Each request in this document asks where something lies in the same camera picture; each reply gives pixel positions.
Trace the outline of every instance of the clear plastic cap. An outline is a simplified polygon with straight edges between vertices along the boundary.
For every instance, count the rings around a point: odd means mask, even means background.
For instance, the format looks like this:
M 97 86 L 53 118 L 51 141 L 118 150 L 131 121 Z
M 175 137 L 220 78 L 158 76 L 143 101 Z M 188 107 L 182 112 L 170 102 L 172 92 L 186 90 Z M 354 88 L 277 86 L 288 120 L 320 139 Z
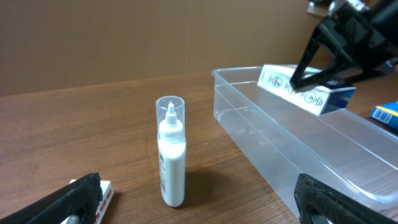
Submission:
M 177 96 L 163 96 L 156 101 L 159 140 L 185 139 L 185 102 Z

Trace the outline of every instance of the plastic bin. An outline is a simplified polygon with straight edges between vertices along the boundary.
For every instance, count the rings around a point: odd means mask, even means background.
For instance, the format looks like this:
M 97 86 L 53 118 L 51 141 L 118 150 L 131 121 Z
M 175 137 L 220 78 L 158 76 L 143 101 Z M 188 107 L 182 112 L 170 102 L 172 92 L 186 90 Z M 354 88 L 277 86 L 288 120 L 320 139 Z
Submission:
M 398 139 L 348 110 L 310 114 L 258 87 L 261 70 L 214 70 L 214 116 L 291 211 L 306 173 L 394 218 Z

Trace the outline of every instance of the bottle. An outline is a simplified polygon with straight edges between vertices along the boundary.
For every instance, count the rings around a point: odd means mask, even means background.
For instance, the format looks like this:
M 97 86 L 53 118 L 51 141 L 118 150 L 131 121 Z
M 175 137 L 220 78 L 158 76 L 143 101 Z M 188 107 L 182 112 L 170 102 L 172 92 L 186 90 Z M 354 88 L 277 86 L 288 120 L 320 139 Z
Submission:
M 178 207 L 185 195 L 185 103 L 177 96 L 156 101 L 160 191 L 167 205 Z

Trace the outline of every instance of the table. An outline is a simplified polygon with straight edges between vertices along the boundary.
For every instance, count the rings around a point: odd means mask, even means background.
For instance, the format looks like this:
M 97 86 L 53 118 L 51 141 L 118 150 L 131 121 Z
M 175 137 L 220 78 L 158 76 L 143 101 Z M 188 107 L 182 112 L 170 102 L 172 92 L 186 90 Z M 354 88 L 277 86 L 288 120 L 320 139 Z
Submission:
M 363 82 L 368 117 L 396 100 L 397 76 Z M 103 223 L 298 223 L 213 117 L 211 72 L 0 98 L 0 218 L 90 172 L 115 191 Z M 185 201 L 161 196 L 155 101 L 186 102 Z

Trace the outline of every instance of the bottle label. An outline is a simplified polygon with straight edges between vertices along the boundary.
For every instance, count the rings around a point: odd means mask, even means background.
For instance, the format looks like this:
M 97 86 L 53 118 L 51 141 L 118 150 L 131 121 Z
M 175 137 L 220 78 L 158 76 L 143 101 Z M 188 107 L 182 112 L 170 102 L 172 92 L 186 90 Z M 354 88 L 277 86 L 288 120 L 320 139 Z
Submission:
M 167 162 L 159 151 L 160 186 L 162 195 L 167 196 Z

